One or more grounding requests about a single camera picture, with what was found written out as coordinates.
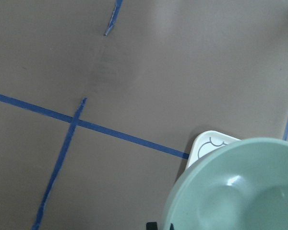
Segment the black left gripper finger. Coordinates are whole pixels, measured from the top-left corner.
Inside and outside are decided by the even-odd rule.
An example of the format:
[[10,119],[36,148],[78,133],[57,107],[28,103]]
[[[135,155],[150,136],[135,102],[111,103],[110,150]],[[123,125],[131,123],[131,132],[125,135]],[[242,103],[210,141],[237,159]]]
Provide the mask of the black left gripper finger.
[[146,230],[157,230],[157,222],[146,223]]

